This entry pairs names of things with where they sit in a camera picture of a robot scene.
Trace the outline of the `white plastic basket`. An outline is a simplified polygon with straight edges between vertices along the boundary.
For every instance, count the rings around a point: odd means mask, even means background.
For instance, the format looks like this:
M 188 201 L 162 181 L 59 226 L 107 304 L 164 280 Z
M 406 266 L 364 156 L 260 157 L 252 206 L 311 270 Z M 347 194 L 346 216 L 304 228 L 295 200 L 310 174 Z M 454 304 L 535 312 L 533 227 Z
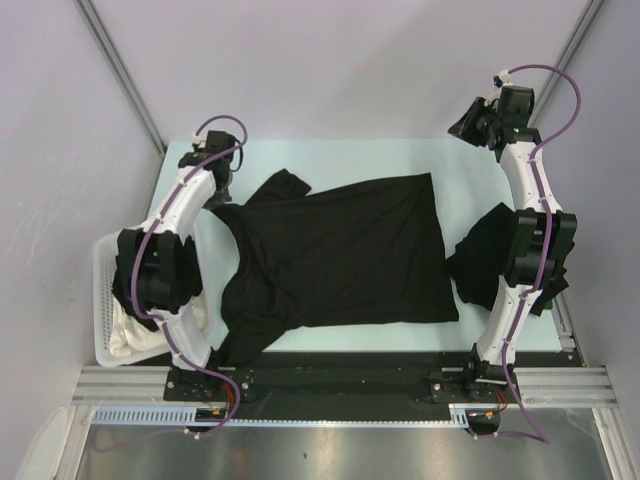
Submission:
M 95 357 L 98 364 L 106 368 L 134 365 L 169 352 L 166 342 L 145 351 L 134 350 L 121 357 L 113 355 L 109 349 L 113 331 L 112 284 L 116 272 L 118 235 L 119 233 L 115 232 L 99 239 L 94 245 L 92 255 Z

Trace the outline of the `black printed t shirt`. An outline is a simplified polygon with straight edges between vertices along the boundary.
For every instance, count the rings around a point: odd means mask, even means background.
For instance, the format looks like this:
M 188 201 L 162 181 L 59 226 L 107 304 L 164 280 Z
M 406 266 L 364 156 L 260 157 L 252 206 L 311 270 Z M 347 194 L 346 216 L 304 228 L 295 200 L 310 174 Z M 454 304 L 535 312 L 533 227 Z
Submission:
M 214 214 L 239 253 L 221 299 L 221 366 L 249 363 L 300 327 L 459 318 L 428 173 L 315 193 L 280 170 Z

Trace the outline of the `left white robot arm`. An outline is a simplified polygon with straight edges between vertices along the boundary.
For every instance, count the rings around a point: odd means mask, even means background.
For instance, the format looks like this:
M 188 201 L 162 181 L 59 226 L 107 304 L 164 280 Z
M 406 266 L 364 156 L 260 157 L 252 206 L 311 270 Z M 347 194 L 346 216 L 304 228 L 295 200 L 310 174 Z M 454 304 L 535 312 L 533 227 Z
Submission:
M 240 140 L 224 131 L 195 136 L 155 213 L 117 237 L 114 296 L 138 324 L 164 336 L 174 363 L 191 369 L 187 389 L 202 400 L 219 392 L 221 376 L 206 366 L 211 347 L 191 306 L 203 292 L 194 223 L 207 201 L 230 200 L 231 163 L 242 148 Z

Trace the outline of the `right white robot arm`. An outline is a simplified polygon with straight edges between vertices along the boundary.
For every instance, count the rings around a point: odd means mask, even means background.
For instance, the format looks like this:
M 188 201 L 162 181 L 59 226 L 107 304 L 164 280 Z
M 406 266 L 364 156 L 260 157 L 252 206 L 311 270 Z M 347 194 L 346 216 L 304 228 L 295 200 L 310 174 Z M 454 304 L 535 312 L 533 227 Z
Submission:
M 473 401 L 505 384 L 526 316 L 540 313 L 566 286 L 564 262 L 577 219 L 551 192 L 539 132 L 528 125 L 533 107 L 532 89 L 502 86 L 488 99 L 477 98 L 448 131 L 495 154 L 513 197 L 511 207 L 499 204 L 482 217 L 447 261 L 460 299 L 490 312 L 461 376 Z

